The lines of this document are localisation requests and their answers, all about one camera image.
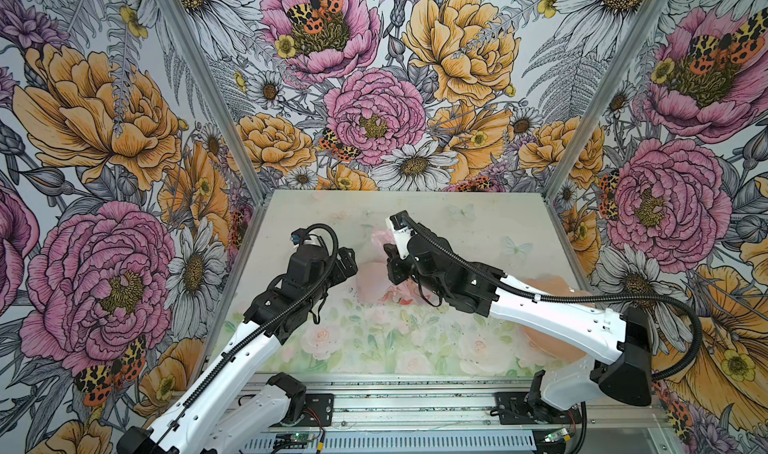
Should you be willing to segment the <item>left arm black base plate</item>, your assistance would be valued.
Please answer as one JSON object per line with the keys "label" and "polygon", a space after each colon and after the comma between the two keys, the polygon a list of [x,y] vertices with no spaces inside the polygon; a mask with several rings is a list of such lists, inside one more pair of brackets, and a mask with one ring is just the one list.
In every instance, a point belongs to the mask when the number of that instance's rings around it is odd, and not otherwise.
{"label": "left arm black base plate", "polygon": [[309,393],[299,417],[284,423],[285,427],[330,427],[334,416],[335,396],[330,393]]}

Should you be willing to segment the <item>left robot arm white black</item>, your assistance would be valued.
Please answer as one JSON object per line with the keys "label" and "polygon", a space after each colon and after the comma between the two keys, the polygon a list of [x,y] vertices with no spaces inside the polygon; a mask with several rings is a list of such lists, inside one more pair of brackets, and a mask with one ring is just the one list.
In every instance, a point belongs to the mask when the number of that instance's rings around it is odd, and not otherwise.
{"label": "left robot arm white black", "polygon": [[224,349],[182,397],[149,427],[130,428],[120,453],[237,453],[253,436],[302,417],[306,386],[286,373],[272,375],[236,409],[231,404],[256,371],[308,320],[319,320],[329,290],[358,271],[352,249],[328,225],[291,235],[285,273],[256,296]]}

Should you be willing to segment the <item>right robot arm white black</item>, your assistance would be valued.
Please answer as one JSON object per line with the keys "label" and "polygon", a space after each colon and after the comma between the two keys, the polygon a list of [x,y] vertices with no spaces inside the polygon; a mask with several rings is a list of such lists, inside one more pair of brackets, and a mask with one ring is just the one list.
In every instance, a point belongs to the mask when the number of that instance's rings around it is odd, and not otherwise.
{"label": "right robot arm white black", "polygon": [[454,309],[519,324],[583,352],[561,369],[537,373],[527,394],[531,414],[565,411],[602,396],[629,406],[652,402],[648,315],[632,306],[601,309],[592,300],[552,296],[502,270],[467,261],[450,243],[401,211],[386,220],[389,280],[413,280]]}

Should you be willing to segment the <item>pink plastic bag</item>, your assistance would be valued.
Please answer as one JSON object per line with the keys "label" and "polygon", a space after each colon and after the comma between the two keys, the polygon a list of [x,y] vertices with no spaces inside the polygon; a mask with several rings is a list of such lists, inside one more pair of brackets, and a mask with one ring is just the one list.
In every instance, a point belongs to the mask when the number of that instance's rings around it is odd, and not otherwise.
{"label": "pink plastic bag", "polygon": [[355,276],[357,300],[364,305],[426,305],[424,298],[430,301],[435,299],[429,290],[424,290],[421,295],[416,282],[412,279],[407,279],[400,284],[394,284],[389,280],[384,245],[393,243],[394,238],[389,231],[376,230],[371,235],[374,257],[358,268]]}

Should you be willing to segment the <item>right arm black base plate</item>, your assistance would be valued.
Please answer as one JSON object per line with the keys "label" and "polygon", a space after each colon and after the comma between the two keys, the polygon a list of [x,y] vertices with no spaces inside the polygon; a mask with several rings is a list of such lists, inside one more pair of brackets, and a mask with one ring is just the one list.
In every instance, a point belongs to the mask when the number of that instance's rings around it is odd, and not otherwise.
{"label": "right arm black base plate", "polygon": [[494,400],[495,406],[489,414],[498,417],[502,425],[576,425],[582,421],[578,406],[559,411],[543,402],[530,402],[528,394],[523,392],[497,392]]}

